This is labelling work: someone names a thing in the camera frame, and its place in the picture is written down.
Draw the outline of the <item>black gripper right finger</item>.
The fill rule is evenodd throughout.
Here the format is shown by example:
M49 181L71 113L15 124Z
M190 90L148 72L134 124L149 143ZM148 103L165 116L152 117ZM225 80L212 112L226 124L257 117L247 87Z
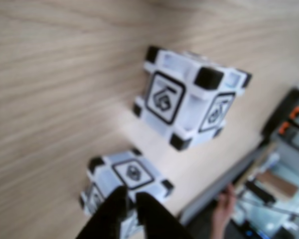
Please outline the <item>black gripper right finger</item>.
M136 194L138 221L144 228L146 239L188 239L189 232L152 195Z

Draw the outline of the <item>person's hand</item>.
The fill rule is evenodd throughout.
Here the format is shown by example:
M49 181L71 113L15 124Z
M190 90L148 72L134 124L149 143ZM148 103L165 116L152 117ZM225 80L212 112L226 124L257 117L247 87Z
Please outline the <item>person's hand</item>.
M212 215L211 239L223 239L236 204L235 188L228 184L217 197L217 206Z

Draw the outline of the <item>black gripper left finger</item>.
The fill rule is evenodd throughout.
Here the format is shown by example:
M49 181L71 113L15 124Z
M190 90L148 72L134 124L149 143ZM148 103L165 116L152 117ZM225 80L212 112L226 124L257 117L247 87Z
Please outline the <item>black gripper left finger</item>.
M129 197L125 186L119 186L100 206L76 236L78 239L118 239L121 223L129 212Z

